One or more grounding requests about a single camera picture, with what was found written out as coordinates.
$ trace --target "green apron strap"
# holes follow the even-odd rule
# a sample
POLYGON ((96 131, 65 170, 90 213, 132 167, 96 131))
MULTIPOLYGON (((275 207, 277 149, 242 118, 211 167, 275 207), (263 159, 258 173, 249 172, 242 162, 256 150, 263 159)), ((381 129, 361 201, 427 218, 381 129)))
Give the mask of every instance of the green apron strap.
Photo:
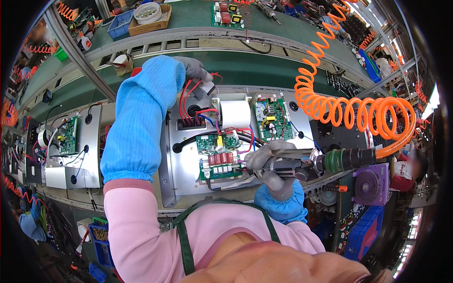
POLYGON ((189 237, 187 236, 187 229, 184 221, 179 222, 176 225, 176 229, 178 229, 179 242, 181 244, 184 273, 187 276, 195 272, 195 264, 193 263, 193 254, 190 249, 189 237))
POLYGON ((178 217, 176 217, 173 220, 173 225, 178 230, 179 242, 181 244, 181 256, 183 258, 183 267, 184 267, 184 273, 186 274, 186 276, 195 272, 195 263, 193 262, 193 254, 192 254, 192 250, 190 249, 189 238, 187 235, 187 229, 186 229, 184 220, 195 209, 197 209, 200 206, 207 204, 207 203, 243 204, 243 205, 251 206, 253 208, 260 210, 261 212, 263 212, 264 220, 266 221, 267 229, 269 229, 271 240, 281 244, 279 236, 277 235, 277 231, 275 231, 274 225, 272 224, 272 221, 270 220, 270 217, 267 214, 267 212, 264 209, 262 209, 261 207, 255 205, 253 203, 244 203, 241 201, 229 200, 229 199, 225 199, 225 198, 218 198, 218 199, 207 200, 207 201, 196 203, 196 204, 192 205, 191 207, 189 207, 188 209, 186 209, 183 213, 181 213, 178 217))

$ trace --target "pink shirt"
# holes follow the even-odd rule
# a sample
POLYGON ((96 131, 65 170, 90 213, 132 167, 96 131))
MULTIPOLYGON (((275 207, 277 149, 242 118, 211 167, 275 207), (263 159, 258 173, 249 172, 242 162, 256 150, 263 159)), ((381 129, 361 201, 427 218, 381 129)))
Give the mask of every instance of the pink shirt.
MULTIPOLYGON (((184 274, 176 229, 160 233, 152 185, 138 179, 117 179, 104 186, 110 250, 125 282, 177 282, 184 274)), ((283 225, 272 220, 283 245, 310 254, 325 252, 321 240, 303 222, 283 225)), ((206 204, 185 220, 195 271, 206 268, 224 239, 246 232, 270 241, 263 213, 240 204, 206 204)))

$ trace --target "green plastic bin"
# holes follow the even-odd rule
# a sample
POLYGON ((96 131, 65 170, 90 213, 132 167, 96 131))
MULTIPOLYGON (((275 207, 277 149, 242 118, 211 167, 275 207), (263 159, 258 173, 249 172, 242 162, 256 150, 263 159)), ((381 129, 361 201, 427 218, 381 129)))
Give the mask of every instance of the green plastic bin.
POLYGON ((67 58, 67 54, 66 52, 64 52, 63 48, 61 48, 61 46, 55 52, 54 56, 57 57, 60 62, 67 58))

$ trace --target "cardboard box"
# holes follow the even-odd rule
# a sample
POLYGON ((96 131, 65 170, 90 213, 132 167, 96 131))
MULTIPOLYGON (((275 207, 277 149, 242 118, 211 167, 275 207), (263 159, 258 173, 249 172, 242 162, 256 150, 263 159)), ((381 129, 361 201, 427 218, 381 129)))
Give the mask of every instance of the cardboard box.
POLYGON ((166 29, 169 25, 169 20, 171 16, 171 6, 169 4, 161 4, 160 8, 162 12, 168 12, 167 18, 163 21, 157 21, 150 24, 139 25, 135 18, 132 19, 129 25, 129 34, 130 36, 148 33, 150 31, 155 31, 158 29, 166 29))

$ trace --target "purple fan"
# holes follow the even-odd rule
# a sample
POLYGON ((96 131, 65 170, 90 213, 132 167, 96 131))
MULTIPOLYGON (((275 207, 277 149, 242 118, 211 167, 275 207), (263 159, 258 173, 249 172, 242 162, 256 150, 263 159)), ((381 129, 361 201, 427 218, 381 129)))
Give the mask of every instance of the purple fan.
POLYGON ((389 192, 389 164, 383 163, 358 169, 353 201, 359 204, 383 206, 387 203, 389 192))

